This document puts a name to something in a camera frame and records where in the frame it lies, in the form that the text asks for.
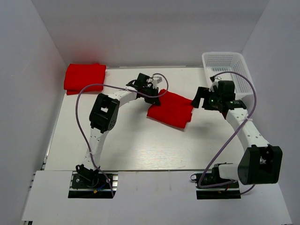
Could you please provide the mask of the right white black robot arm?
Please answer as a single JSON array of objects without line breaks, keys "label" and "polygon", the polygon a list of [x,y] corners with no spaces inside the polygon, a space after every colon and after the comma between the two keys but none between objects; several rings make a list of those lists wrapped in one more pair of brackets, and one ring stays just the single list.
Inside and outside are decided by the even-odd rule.
[{"label": "right white black robot arm", "polygon": [[222,187],[236,181],[244,185],[274,184],[279,180],[283,152],[263,138],[251,121],[252,113],[242,100],[236,100],[234,89],[232,81],[214,82],[210,88],[198,87],[191,103],[198,108],[202,99],[203,109],[220,112],[234,129],[229,139],[237,136],[244,149],[238,164],[210,162],[207,168],[212,169],[212,176],[205,181],[201,175],[199,188]]}]

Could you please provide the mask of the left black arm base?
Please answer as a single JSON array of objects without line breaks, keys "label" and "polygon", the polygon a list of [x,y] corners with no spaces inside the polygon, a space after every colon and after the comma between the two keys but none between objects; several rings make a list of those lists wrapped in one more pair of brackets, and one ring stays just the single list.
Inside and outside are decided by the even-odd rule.
[{"label": "left black arm base", "polygon": [[73,171],[68,192],[69,199],[113,199],[108,180],[102,173],[92,182]]}]

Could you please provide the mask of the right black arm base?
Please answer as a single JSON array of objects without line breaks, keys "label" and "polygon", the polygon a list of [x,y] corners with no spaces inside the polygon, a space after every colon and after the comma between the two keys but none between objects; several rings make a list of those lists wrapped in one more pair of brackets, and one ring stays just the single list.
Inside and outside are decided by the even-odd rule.
[{"label": "right black arm base", "polygon": [[199,186],[202,172],[194,173],[190,176],[190,180],[196,185],[197,200],[229,200],[240,199],[240,187],[238,182],[229,183],[230,180],[222,179],[219,175],[217,165],[206,172],[201,182],[203,187]]}]

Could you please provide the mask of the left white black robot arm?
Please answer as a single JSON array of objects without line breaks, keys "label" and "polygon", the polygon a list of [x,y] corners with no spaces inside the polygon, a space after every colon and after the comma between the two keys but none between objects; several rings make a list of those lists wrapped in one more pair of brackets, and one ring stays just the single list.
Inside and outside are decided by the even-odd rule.
[{"label": "left white black robot arm", "polygon": [[[76,166],[77,173],[83,177],[83,182],[88,187],[94,187],[99,182],[100,156],[105,139],[117,122],[119,108],[138,98],[144,98],[145,102],[152,105],[160,105],[159,98],[166,94],[159,94],[158,84],[166,77],[160,73],[147,76],[140,73],[138,78],[131,80],[124,88],[106,84],[90,84],[84,87],[78,94],[75,104],[75,118],[77,125],[87,143],[87,152],[84,160]],[[103,86],[116,89],[113,94],[98,94],[89,115],[90,138],[87,139],[79,122],[78,105],[81,94],[90,87]]]}]

